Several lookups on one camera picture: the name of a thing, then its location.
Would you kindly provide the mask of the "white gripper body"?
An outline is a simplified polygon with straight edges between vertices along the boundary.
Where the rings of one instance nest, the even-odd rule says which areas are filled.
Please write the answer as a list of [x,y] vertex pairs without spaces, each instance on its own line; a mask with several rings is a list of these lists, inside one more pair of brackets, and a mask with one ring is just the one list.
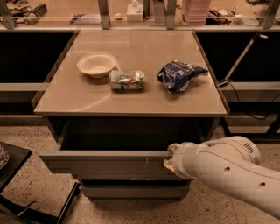
[[181,143],[172,155],[174,173],[182,179],[197,179],[200,169],[196,164],[196,157],[204,148],[204,144]]

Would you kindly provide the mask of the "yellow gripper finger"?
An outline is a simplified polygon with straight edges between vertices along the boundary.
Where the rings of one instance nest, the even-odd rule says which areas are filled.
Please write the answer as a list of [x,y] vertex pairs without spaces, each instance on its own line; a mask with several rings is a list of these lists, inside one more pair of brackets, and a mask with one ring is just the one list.
[[178,147],[179,147],[179,143],[172,143],[168,146],[167,150],[170,155],[173,155]]
[[168,170],[174,172],[173,166],[172,166],[172,161],[170,159],[165,159],[164,160],[164,167],[167,168]]

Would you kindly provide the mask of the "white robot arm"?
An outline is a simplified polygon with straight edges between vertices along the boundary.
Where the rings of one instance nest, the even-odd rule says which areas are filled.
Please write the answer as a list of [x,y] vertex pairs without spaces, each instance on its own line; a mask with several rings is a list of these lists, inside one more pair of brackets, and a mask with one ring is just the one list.
[[204,143],[173,143],[164,166],[182,179],[206,186],[280,218],[280,172],[260,165],[256,145],[243,136]]

